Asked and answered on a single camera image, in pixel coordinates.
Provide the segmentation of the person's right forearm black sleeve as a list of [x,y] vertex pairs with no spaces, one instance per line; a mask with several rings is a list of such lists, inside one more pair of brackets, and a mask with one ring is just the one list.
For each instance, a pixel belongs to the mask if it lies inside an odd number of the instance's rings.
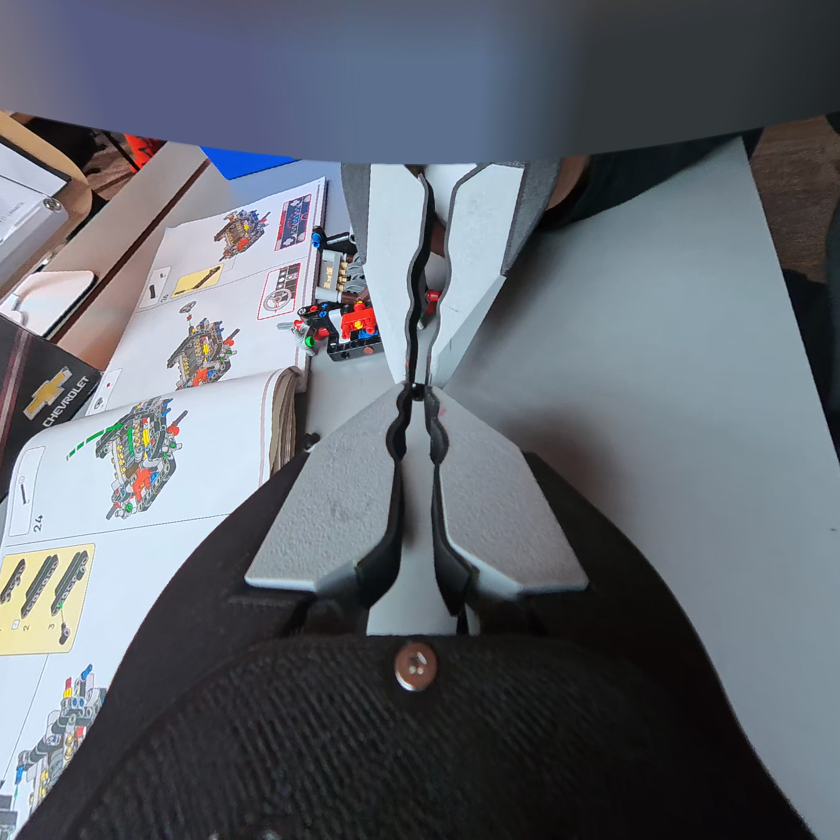
[[702,161],[731,140],[742,142],[750,158],[763,128],[644,148],[595,154],[569,195],[548,208],[539,230],[560,229],[624,204]]

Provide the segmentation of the white flat plate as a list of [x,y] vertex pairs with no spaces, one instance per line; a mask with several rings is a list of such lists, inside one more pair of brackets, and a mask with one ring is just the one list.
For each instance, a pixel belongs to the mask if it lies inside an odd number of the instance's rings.
[[34,272],[6,295],[1,313],[45,337],[87,295],[95,281],[95,273],[89,269]]

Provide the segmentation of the lego car assembly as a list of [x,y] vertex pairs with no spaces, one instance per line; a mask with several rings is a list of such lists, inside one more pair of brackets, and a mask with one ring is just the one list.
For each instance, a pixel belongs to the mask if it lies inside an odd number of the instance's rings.
[[313,301],[300,307],[293,320],[280,322],[278,330],[288,331],[308,356],[324,344],[331,361],[382,352],[382,335],[354,235],[329,236],[316,226],[311,245],[318,251],[321,268]]

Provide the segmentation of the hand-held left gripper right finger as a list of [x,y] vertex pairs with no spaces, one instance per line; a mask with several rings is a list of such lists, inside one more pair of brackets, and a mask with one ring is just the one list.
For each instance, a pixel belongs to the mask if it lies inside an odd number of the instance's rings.
[[580,592],[588,577],[518,446],[440,390],[425,391],[438,588],[468,605]]

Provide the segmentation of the person's dark trouser leg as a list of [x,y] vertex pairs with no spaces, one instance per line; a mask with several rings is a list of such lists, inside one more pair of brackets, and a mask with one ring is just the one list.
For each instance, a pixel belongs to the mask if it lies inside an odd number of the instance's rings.
[[783,269],[783,277],[826,424],[839,452],[839,206],[834,208],[825,248],[824,283],[792,269]]

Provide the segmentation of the blue flat object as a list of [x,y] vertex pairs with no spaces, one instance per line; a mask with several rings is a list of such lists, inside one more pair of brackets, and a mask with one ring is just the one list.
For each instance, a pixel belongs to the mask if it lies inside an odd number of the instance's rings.
[[297,159],[290,156],[256,154],[207,146],[200,149],[220,175],[228,181],[297,162]]

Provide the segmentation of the lego set cardboard box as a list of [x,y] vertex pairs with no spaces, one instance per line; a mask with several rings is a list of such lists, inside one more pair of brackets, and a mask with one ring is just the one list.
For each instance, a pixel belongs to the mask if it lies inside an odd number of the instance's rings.
[[1,317],[1,498],[17,456],[39,431],[70,420],[102,374],[54,343]]

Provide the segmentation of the open lego instruction booklet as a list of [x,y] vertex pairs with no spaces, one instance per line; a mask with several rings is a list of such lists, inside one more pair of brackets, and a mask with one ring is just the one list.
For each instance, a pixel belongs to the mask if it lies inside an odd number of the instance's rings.
[[85,416],[17,457],[2,537],[2,838],[81,749],[154,601],[291,456],[327,180],[165,230]]

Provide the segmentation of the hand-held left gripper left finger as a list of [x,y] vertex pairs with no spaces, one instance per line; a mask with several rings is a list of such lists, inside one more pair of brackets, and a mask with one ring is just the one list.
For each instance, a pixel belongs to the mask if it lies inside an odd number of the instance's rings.
[[395,385],[315,444],[245,574],[256,587],[373,606],[400,570],[412,389]]

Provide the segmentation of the person's right hand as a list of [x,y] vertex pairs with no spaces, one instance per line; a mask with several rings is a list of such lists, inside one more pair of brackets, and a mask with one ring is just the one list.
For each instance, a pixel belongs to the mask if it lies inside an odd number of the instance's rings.
[[573,205],[580,191],[580,184],[585,183],[592,157],[590,155],[564,156],[561,161],[558,178],[550,195],[545,213],[560,208],[563,211]]

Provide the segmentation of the white metal box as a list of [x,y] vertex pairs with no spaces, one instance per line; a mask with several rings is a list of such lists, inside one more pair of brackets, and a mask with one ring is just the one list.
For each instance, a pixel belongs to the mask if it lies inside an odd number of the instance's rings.
[[69,221],[57,199],[70,177],[1,140],[1,282],[31,267]]

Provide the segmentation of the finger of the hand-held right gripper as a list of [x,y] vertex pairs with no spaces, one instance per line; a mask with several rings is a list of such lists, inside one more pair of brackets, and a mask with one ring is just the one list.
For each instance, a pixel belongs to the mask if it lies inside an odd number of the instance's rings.
[[369,199],[367,287],[392,377],[412,382],[416,287],[429,254],[429,187],[402,164],[372,164]]
[[453,186],[445,238],[448,273],[427,357],[429,385],[448,383],[501,288],[523,174],[521,164],[481,165]]

